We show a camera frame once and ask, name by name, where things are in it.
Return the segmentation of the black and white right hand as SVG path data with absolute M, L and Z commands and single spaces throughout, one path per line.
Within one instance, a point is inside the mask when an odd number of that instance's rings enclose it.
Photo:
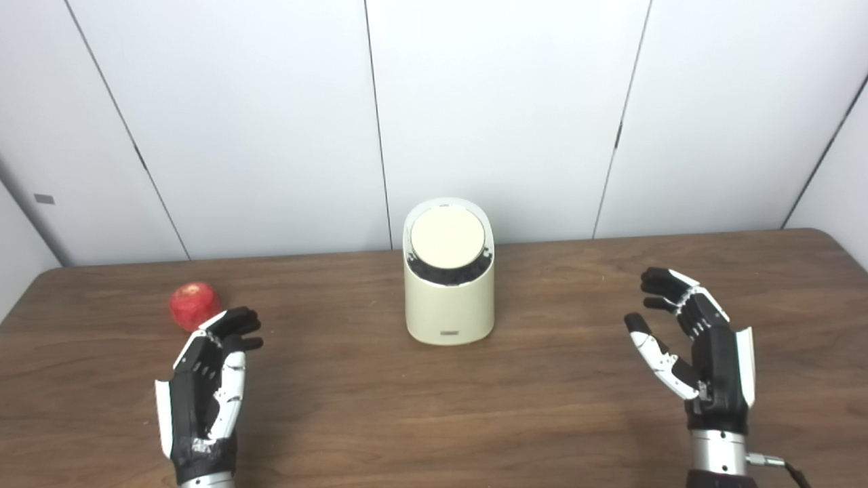
M 643 306 L 669 312 L 691 340 L 686 361 L 633 312 L 624 321 L 639 355 L 661 383 L 684 401 L 688 428 L 748 435 L 755 401 L 753 330 L 736 331 L 713 294 L 700 282 L 670 268 L 647 268 L 641 275 Z

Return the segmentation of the black and white left hand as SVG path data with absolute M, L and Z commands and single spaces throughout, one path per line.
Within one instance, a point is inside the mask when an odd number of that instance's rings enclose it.
M 161 450 L 180 487 L 233 487 L 236 423 L 247 382 L 247 353 L 263 346 L 250 308 L 224 310 L 192 332 L 168 381 L 155 381 Z

